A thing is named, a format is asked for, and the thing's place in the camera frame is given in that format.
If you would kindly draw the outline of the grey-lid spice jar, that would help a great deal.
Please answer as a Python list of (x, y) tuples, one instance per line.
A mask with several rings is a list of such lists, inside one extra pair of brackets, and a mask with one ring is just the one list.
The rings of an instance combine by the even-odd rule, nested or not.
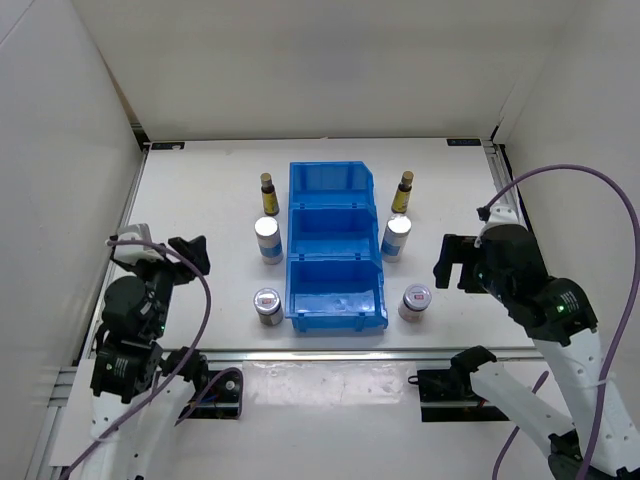
[(258, 290), (254, 295), (253, 304), (261, 324), (276, 326), (282, 322), (284, 318), (282, 301), (275, 289)]
[(419, 322), (432, 301), (429, 288), (420, 283), (409, 285), (398, 305), (398, 314), (406, 322)]

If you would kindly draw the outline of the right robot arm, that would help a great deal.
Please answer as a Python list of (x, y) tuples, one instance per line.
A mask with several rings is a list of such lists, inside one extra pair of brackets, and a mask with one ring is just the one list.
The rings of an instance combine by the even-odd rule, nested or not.
[(569, 413), (522, 385), (482, 346), (451, 360), (449, 387), (497, 407), (538, 446), (557, 479), (636, 479), (639, 432), (604, 365), (597, 318), (582, 288), (551, 276), (532, 233), (500, 224), (479, 236), (447, 234), (434, 268), (448, 287), (454, 265), (466, 293), (489, 293), (524, 328), (546, 361)]

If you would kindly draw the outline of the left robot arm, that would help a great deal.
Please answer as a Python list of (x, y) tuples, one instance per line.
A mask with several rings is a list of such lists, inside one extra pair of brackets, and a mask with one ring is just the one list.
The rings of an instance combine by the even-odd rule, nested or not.
[(195, 345), (165, 354), (173, 290), (210, 272), (204, 236), (155, 244), (132, 230), (109, 238), (111, 261), (126, 274), (104, 294), (91, 377), (91, 446), (76, 460), (84, 479), (145, 479), (189, 400), (210, 386)]

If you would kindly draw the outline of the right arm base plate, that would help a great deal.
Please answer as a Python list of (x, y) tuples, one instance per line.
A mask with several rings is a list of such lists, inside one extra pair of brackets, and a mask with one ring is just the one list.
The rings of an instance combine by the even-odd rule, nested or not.
[(506, 422), (507, 416), (474, 393), (452, 382), (446, 369), (422, 369), (407, 378), (418, 389), (423, 423)]

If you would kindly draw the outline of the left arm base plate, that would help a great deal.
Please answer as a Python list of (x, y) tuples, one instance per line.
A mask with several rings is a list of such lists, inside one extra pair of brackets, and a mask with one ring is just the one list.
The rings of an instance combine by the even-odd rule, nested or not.
[(229, 367), (207, 372), (207, 382), (180, 413), (177, 424), (186, 420), (239, 420), (243, 408), (244, 375)]

